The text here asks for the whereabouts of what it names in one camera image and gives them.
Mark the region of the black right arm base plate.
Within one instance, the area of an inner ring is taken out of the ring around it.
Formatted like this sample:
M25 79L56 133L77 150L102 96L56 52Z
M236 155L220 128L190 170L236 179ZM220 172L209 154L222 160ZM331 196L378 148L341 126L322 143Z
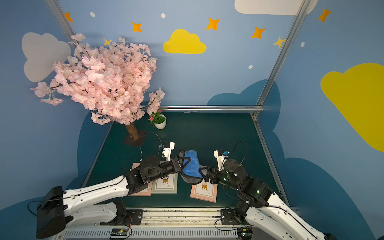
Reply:
M224 226L244 224L245 214L236 208L221 209L220 214L221 214L221 224Z

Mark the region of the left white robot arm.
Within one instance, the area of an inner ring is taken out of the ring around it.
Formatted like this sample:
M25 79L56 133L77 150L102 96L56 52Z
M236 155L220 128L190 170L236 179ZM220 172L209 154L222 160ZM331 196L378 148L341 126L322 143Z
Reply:
M61 186L50 189L37 207L36 238L45 239L64 230L81 208L139 193L149 183L181 172L190 160L174 157L161 163L159 157L151 156L126 174L101 184L66 191Z

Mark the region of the grey-green picture frame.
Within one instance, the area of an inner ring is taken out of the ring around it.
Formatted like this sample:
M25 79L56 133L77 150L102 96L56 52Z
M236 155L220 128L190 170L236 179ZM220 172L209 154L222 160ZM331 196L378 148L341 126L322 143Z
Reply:
M178 174L171 174L153 182L152 194L176 194L178 189Z

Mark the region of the blue black-edged cloth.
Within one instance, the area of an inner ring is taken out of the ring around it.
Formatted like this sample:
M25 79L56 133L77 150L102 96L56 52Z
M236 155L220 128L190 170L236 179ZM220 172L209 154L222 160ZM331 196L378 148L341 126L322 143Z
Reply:
M183 167L180 174L187 184L197 185L203 181L202 175L199 173L201 166L197 151L180 151L179 160L181 167Z

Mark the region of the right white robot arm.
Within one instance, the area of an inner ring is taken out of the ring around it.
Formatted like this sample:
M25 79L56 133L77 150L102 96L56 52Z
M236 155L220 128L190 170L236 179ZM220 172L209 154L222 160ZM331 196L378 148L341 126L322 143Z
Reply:
M304 221L267 184L252 178L234 159L219 163L217 168L199 170L205 181L221 184L237 192L240 199L234 208L235 219L263 230L276 240L334 240Z

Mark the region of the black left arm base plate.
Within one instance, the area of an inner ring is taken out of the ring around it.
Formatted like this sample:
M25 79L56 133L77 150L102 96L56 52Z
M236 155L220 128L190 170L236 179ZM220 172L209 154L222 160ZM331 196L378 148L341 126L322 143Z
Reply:
M109 222L100 222L101 226L139 226L143 219L142 209L128 209L118 215Z

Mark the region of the pink picture frame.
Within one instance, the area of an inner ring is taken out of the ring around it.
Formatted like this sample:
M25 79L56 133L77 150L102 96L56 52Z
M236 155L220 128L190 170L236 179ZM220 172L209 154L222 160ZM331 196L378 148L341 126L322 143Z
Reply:
M216 203L218 185L213 185L210 182L206 182L199 170L198 174L202 180L197 185L192 186L190 197L197 200Z
M133 164L132 169L127 172L126 180L128 182L128 196L138 195L142 191L148 191L151 185L150 170L140 166L140 163Z

